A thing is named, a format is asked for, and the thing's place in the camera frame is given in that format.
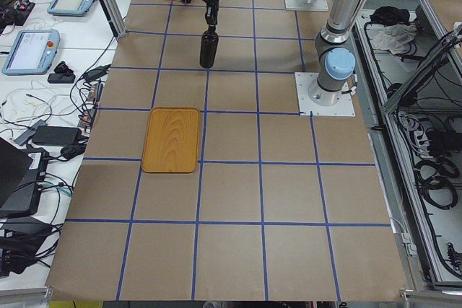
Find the black power adapter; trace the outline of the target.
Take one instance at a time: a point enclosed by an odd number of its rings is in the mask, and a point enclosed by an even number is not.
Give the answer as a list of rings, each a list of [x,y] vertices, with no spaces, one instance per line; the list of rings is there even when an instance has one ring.
[[[77,142],[82,132],[75,127],[39,126],[32,142],[44,146],[65,146]]]

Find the black laptop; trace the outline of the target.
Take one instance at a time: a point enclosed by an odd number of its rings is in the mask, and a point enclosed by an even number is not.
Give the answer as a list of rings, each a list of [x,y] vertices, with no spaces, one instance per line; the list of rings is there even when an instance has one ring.
[[[1,140],[1,218],[32,216],[37,212],[47,157],[43,148],[18,149]]]

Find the teach pendant tablet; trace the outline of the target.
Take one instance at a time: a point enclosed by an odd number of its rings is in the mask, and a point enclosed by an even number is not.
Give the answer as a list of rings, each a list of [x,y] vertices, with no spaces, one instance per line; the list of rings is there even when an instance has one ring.
[[[83,17],[92,6],[94,0],[53,0],[47,13],[54,16]]]
[[[45,74],[57,53],[57,30],[20,30],[1,72],[8,76]]]

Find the wooden tray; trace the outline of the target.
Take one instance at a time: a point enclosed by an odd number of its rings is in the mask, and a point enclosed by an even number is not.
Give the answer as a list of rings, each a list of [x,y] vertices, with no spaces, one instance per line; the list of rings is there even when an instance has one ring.
[[[194,107],[153,108],[141,169],[145,173],[192,173],[197,166],[199,125],[199,111]]]

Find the white cloth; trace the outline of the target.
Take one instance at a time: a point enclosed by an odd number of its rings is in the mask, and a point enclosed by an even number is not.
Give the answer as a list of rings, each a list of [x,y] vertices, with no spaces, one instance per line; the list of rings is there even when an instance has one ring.
[[[416,36],[417,29],[413,25],[392,25],[379,30],[371,45],[375,50],[387,50],[393,55],[404,54]]]

